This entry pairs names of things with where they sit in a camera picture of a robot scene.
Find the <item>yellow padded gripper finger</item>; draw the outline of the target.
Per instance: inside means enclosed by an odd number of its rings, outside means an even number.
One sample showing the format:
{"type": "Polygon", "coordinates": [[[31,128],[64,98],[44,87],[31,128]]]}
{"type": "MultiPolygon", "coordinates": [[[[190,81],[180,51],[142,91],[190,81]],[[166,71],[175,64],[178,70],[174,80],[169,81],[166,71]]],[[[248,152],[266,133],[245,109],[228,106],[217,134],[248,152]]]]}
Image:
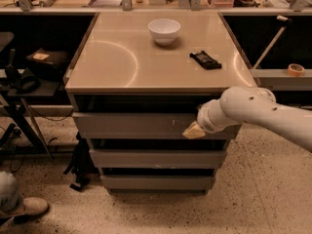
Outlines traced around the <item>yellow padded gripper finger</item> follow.
{"type": "Polygon", "coordinates": [[[206,132],[196,121],[194,121],[189,125],[188,128],[184,130],[182,135],[188,139],[195,139],[204,137],[206,135],[206,132]]]}

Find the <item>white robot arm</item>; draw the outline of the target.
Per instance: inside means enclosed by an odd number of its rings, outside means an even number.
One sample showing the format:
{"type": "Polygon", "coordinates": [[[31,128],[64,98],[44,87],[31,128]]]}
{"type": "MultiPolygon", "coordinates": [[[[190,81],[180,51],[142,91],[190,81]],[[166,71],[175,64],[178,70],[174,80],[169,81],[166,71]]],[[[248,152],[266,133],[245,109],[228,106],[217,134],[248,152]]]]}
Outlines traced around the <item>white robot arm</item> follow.
{"type": "Polygon", "coordinates": [[[312,112],[279,104],[271,91],[259,87],[231,87],[219,99],[204,103],[183,135],[201,138],[243,123],[265,128],[312,151],[312,112]]]}

